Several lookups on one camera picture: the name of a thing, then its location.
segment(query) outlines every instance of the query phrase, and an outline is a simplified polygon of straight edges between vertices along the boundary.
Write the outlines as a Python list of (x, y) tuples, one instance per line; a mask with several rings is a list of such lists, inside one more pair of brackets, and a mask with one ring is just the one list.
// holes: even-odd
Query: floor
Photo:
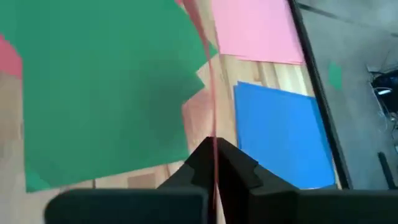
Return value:
[[(398, 63), (398, 1), (297, 1), (315, 9), (302, 7), (303, 21), (353, 188), (387, 189), (377, 152), (386, 154), (395, 180), (398, 154), (389, 123), (380, 115), (368, 84), (366, 65), (385, 67)], [(342, 68), (341, 90), (328, 82), (330, 62)]]

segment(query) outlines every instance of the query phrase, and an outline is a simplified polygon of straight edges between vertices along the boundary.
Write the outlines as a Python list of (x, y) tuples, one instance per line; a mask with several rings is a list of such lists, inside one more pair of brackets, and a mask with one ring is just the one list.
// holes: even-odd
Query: wooden surface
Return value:
[[(216, 46), (209, 0), (199, 1), (199, 8), (206, 34)], [(241, 61), (229, 55), (216, 55), (212, 58), (212, 62), (216, 74), (217, 135), (235, 145), (233, 86), (237, 84), (237, 81), (313, 96), (305, 66)], [(209, 135), (211, 128), (208, 66), (202, 66), (197, 74), (205, 83), (206, 88), (182, 106), (190, 150), (194, 150)], [(46, 203), (68, 189), (93, 188), (94, 186), (96, 188), (156, 188), (183, 163), (183, 161), (174, 162), (89, 180), (60, 189), (27, 194), (23, 168), (21, 102), (20, 81), (0, 73), (0, 217), (2, 223), (42, 223), (42, 212)], [(224, 223), (221, 209), (219, 222)]]

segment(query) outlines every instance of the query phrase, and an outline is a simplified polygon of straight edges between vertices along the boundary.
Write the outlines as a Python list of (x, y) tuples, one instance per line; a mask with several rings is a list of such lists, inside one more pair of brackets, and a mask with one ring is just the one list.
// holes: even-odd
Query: colored paper sheet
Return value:
[(303, 63), (286, 0), (211, 0), (221, 54), (242, 60)]
[(22, 78), (22, 61), (11, 44), (0, 34), (0, 72)]
[(335, 184), (314, 98), (247, 83), (235, 86), (234, 94), (241, 150), (300, 189)]
[(206, 57), (175, 2), (18, 5), (27, 191), (187, 158), (181, 107)]
[(335, 62), (329, 64), (328, 70), (329, 84), (331, 84), (336, 90), (341, 90), (343, 87), (343, 81), (341, 77), (341, 67)]

